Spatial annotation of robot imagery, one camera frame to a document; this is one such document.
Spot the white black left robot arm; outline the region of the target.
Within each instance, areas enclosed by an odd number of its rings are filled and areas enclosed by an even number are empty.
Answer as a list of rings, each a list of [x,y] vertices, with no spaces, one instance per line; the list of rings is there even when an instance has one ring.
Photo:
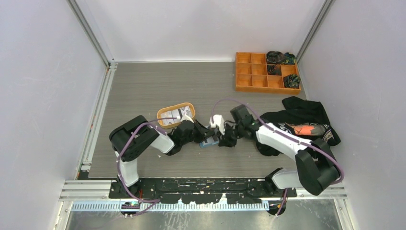
[[[128,198],[138,195],[140,186],[137,170],[137,158],[149,147],[171,156],[191,142],[201,143],[214,131],[203,126],[197,120],[184,115],[178,116],[180,123],[167,133],[139,115],[114,129],[109,140],[116,154],[118,178],[122,182],[121,192]]]

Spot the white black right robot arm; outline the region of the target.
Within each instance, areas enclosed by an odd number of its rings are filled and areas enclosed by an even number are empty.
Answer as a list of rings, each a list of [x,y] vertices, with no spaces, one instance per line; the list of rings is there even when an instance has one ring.
[[[266,191],[270,196],[277,197],[288,188],[303,188],[317,196],[343,180],[343,169],[329,141],[324,139],[328,132],[326,125],[267,119],[244,104],[230,113],[234,119],[230,123],[222,115],[211,114],[209,119],[210,126],[219,130],[221,145],[234,147],[239,138],[248,138],[255,141],[261,154],[283,154],[295,163],[294,169],[280,167],[266,176]]]

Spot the orange oval plastic tray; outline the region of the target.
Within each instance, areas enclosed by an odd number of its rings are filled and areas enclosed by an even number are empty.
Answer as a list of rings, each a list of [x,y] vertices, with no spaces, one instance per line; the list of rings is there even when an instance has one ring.
[[[185,102],[177,105],[162,108],[157,113],[159,124],[164,129],[174,128],[183,120],[193,120],[195,108],[191,103]]]

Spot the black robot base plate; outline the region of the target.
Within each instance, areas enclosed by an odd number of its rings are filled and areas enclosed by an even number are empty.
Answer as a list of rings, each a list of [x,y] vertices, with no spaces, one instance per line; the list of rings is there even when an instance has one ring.
[[[216,204],[224,196],[228,204],[256,204],[263,198],[283,197],[284,191],[260,178],[142,178],[130,193],[162,204]]]

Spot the blue leather card holder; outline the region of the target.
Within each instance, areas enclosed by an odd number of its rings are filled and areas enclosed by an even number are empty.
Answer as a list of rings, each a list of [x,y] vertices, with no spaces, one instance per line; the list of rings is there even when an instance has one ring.
[[[205,128],[209,131],[203,135],[204,140],[199,143],[199,146],[201,148],[206,148],[213,145],[218,145],[218,129],[211,130],[210,126],[206,126]]]

